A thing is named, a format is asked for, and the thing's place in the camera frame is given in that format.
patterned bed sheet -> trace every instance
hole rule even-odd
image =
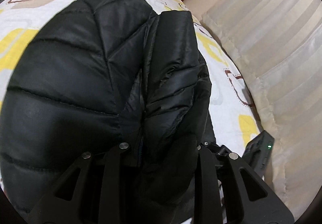
[[[46,22],[73,1],[5,0],[0,4],[0,109],[7,83],[28,43]],[[188,11],[181,0],[146,1],[157,14]],[[245,145],[259,133],[254,103],[234,63],[195,17],[193,21],[198,48],[212,82],[209,111],[217,143],[242,155]]]

small screw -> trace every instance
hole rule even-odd
[[[82,158],[83,159],[89,159],[90,157],[92,156],[92,154],[90,153],[90,152],[84,152],[83,154],[82,154]]]
[[[229,158],[231,158],[232,160],[237,160],[238,159],[238,154],[237,153],[234,153],[234,152],[231,152],[229,153]]]
[[[126,150],[130,145],[127,142],[122,142],[119,147],[121,150]]]

jacket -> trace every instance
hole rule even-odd
[[[130,143],[135,166],[156,172],[175,139],[188,143],[191,135],[189,174],[178,194],[190,202],[178,217],[184,220],[193,212],[193,187],[186,200],[182,194],[193,185],[196,147],[204,137],[215,141],[210,92],[190,12],[157,15],[145,0],[73,2],[31,41],[8,84],[0,167],[10,202],[26,219],[78,156],[121,142]]]

